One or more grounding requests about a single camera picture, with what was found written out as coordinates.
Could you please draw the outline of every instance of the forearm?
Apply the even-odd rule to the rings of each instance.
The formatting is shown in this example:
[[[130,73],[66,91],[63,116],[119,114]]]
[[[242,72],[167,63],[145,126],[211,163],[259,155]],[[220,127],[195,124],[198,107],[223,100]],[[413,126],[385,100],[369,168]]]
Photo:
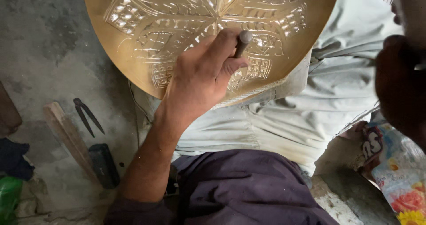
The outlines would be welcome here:
[[[156,114],[152,128],[122,179],[119,195],[136,201],[158,202],[166,190],[170,162],[186,127]]]

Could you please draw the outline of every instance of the brass plate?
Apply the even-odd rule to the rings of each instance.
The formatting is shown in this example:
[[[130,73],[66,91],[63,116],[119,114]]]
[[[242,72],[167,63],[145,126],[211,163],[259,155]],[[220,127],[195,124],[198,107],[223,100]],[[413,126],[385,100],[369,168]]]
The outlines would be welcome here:
[[[106,53],[136,86],[162,98],[174,60],[225,27],[253,32],[224,100],[284,78],[310,50],[336,0],[85,0]]]

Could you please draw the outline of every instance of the wooden stick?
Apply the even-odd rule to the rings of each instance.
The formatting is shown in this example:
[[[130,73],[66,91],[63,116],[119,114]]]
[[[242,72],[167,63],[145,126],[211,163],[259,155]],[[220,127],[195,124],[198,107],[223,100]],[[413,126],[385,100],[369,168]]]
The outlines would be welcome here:
[[[78,165],[86,172],[89,179],[93,183],[99,184],[99,180],[92,169],[92,161],[86,144],[78,134],[71,119],[63,112],[59,103],[51,102],[46,104],[43,106],[43,113],[50,129],[58,135]]]

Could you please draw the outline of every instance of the man's right hand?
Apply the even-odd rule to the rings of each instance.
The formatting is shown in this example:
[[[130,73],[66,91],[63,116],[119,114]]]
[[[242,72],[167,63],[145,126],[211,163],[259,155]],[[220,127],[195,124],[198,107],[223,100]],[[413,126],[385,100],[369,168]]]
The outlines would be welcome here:
[[[387,37],[376,58],[376,93],[381,112],[397,130],[426,151],[426,71],[403,36]]]

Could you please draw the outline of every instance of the hand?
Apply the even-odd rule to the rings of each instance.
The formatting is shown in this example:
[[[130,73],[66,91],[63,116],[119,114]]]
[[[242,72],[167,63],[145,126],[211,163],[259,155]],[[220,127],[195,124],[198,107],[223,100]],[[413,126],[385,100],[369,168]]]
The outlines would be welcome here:
[[[248,65],[244,57],[232,58],[241,31],[223,29],[178,57],[157,118],[166,116],[186,129],[225,96],[231,75]]]
[[[397,130],[426,149],[426,72],[405,37],[390,36],[376,58],[376,93],[381,112]]]

